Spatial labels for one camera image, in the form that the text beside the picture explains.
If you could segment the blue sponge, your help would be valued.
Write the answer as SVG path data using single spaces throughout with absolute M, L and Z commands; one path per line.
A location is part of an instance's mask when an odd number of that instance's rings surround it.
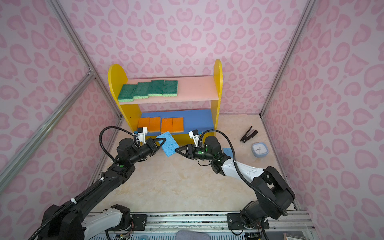
M 162 145 L 162 149 L 167 157 L 170 157 L 175 154 L 176 149 L 180 147 L 170 132 L 163 133 L 157 136 L 156 138 L 166 139 L 165 143 Z
M 223 153 L 229 156 L 230 158 L 233 158 L 233 152 L 231 148 L 223 148 Z

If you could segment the orange sponge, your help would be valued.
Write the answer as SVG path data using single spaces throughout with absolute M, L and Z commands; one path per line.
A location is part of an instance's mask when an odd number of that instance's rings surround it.
M 171 133 L 184 132 L 184 118 L 172 118 L 172 131 Z
M 138 128 L 147 128 L 149 130 L 150 118 L 140 118 L 138 122 Z
M 149 132 L 150 133 L 157 133 L 161 131 L 161 118 L 160 117 L 155 117 L 155 118 L 150 118 L 149 121 Z
M 169 132 L 171 133 L 173 131 L 173 118 L 165 118 L 162 119 L 161 123 L 161 133 Z

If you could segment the green sponge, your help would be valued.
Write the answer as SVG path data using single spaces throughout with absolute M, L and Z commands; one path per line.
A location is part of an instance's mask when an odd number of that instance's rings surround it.
M 165 80 L 163 97 L 176 97 L 178 95 L 178 81 Z
M 164 80 L 152 80 L 150 82 L 148 96 L 149 97 L 162 97 L 164 89 Z
M 149 97 L 150 86 L 150 82 L 137 83 L 134 91 L 134 99 L 147 99 Z
M 123 85 L 118 96 L 118 102 L 133 102 L 137 85 Z

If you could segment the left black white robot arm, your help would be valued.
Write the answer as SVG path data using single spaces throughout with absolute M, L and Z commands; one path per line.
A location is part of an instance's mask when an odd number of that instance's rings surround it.
M 88 240 L 109 229 L 131 231 L 134 221 L 131 210 L 113 205 L 103 213 L 88 214 L 109 193 L 124 184 L 134 173 L 135 163 L 157 153 L 166 143 L 165 138 L 148 139 L 137 147 L 133 139 L 123 139 L 118 156 L 101 178 L 90 187 L 61 206 L 52 205 L 43 216 L 41 226 L 31 235 L 31 240 Z

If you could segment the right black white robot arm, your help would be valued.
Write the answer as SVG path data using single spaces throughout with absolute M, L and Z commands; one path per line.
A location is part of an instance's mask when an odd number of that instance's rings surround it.
M 241 180 L 255 192 L 257 199 L 240 211 L 235 225 L 253 229 L 268 218 L 277 220 L 287 216 L 287 209 L 296 198 L 276 168 L 269 166 L 262 169 L 239 163 L 232 149 L 222 148 L 214 136 L 207 137 L 201 146 L 189 144 L 177 148 L 175 152 L 187 159 L 207 160 L 215 174 Z

